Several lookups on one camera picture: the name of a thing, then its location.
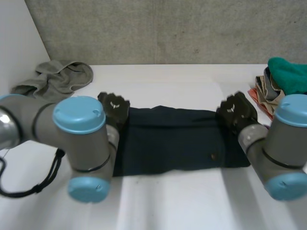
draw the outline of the folded navy cloth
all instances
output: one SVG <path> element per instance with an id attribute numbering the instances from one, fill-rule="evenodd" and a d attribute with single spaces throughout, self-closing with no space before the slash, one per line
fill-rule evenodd
<path id="1" fill-rule="evenodd" d="M 219 124 L 213 111 L 130 108 L 120 132 L 113 175 L 249 165 L 237 138 Z"/>

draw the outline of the folded clothes pile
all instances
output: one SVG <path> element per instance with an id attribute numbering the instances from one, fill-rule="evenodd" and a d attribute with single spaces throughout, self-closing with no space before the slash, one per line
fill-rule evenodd
<path id="1" fill-rule="evenodd" d="M 307 65 L 272 57 L 263 76 L 256 77 L 255 88 L 248 93 L 268 117 L 273 119 L 275 109 L 283 97 L 307 93 Z"/>

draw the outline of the gray towel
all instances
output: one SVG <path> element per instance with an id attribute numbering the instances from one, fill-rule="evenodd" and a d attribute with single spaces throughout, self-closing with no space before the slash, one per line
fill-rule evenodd
<path id="1" fill-rule="evenodd" d="M 92 68 L 82 62 L 52 60 L 39 64 L 35 70 L 40 73 L 38 77 L 17 84 L 11 93 L 57 103 L 93 80 Z"/>

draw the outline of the white wall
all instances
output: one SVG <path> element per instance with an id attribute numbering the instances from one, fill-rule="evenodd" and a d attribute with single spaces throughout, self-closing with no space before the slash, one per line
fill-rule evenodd
<path id="1" fill-rule="evenodd" d="M 0 0 L 0 95 L 49 60 L 24 0 Z"/>

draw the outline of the white table surface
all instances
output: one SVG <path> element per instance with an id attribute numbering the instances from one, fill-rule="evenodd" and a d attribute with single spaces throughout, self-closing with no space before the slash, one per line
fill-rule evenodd
<path id="1" fill-rule="evenodd" d="M 106 91 L 122 95 L 137 108 L 164 105 L 215 110 L 221 100 L 238 90 L 247 95 L 266 65 L 92 67 L 94 81 L 74 96 L 96 97 Z M 256 109 L 259 121 L 269 124 L 266 115 Z M 9 150 L 2 186 L 9 191 L 26 190 L 41 182 L 54 153 L 55 148 L 31 141 Z M 68 197 L 70 173 L 64 158 L 55 181 L 40 194 L 17 200 L 1 197 L 0 229 L 307 229 L 307 198 L 289 203 L 273 200 L 252 167 L 114 178 L 105 201 L 86 205 Z"/>

